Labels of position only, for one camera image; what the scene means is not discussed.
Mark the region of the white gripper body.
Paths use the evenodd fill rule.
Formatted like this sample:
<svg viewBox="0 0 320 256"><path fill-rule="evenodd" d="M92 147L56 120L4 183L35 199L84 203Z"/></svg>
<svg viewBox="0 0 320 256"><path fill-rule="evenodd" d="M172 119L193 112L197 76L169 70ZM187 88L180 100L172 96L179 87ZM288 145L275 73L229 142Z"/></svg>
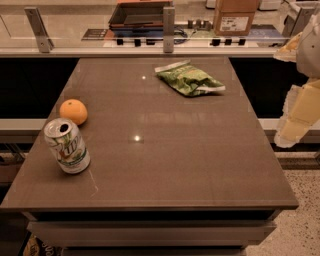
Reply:
<svg viewBox="0 0 320 256"><path fill-rule="evenodd" d="M320 78L320 13L313 14L300 37L297 70L309 78Z"/></svg>

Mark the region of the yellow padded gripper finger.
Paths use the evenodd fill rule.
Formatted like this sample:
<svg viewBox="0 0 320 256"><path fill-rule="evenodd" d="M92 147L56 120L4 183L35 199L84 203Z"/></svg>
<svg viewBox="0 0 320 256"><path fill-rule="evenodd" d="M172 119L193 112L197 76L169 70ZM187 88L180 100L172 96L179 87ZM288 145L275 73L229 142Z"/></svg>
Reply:
<svg viewBox="0 0 320 256"><path fill-rule="evenodd" d="M292 85L283 105L274 142L278 147L297 144L320 120L320 80L311 79L302 87Z"/></svg>
<svg viewBox="0 0 320 256"><path fill-rule="evenodd" d="M273 58L284 62L296 62L301 37L302 33L293 36L284 46L274 53Z"/></svg>

